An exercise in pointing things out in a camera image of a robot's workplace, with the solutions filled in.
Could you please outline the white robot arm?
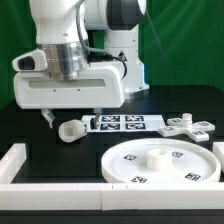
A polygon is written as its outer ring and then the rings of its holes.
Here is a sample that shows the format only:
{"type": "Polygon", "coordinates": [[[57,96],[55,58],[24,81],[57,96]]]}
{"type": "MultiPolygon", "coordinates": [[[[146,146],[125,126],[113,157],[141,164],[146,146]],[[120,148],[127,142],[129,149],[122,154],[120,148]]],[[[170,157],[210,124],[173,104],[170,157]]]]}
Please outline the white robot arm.
{"type": "Polygon", "coordinates": [[[148,88],[138,55],[146,0],[29,0],[37,48],[13,60],[23,109],[119,108],[148,88]]]}

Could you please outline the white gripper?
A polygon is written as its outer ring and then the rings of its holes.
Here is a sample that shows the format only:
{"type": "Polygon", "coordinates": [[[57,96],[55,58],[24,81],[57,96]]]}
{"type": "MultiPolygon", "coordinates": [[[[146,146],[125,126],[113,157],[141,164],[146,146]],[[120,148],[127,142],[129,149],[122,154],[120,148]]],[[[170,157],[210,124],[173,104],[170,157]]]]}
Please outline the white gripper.
{"type": "Polygon", "coordinates": [[[14,78],[17,104],[23,109],[42,109],[49,127],[55,116],[50,109],[93,108],[92,129],[99,126],[101,108],[119,108],[125,101],[120,62],[91,63],[76,80],[56,81],[47,72],[20,72],[14,78]]]}

